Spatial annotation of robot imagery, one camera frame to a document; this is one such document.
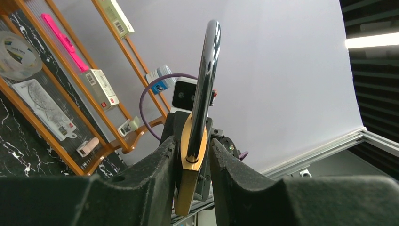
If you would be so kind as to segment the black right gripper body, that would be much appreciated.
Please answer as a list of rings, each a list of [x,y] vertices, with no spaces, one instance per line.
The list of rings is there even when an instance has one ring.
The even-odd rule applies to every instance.
[[[164,124],[160,142],[163,143],[169,136],[174,136],[177,139],[177,145],[180,145],[181,133],[184,128],[186,119],[189,113],[176,111],[169,113]],[[207,148],[202,162],[202,166],[197,179],[196,190],[193,199],[195,201],[206,201],[209,196],[211,186],[211,170],[210,163],[208,161],[208,149],[210,141],[215,138],[217,139],[226,150],[237,159],[240,159],[240,150],[235,146],[233,141],[223,134],[222,129],[213,128],[213,119],[208,117],[206,120],[207,129]]]

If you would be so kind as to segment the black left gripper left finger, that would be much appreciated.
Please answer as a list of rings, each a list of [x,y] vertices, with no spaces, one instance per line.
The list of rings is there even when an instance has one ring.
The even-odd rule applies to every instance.
[[[153,153],[108,180],[98,175],[1,178],[0,223],[168,226],[176,154],[176,140],[171,136]]]

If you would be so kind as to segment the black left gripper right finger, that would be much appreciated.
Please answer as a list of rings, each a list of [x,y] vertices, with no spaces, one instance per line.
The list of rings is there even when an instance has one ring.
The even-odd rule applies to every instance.
[[[210,143],[219,226],[396,226],[399,185],[384,176],[283,178],[250,168]]]

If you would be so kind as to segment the brass padlock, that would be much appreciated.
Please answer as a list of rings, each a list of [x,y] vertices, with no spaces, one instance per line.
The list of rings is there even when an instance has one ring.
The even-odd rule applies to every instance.
[[[211,20],[207,24],[204,38],[193,110],[184,124],[180,140],[182,176],[178,195],[174,199],[175,213],[179,216],[187,216],[190,211],[206,153],[206,121],[220,53],[220,42],[221,26],[217,20]]]

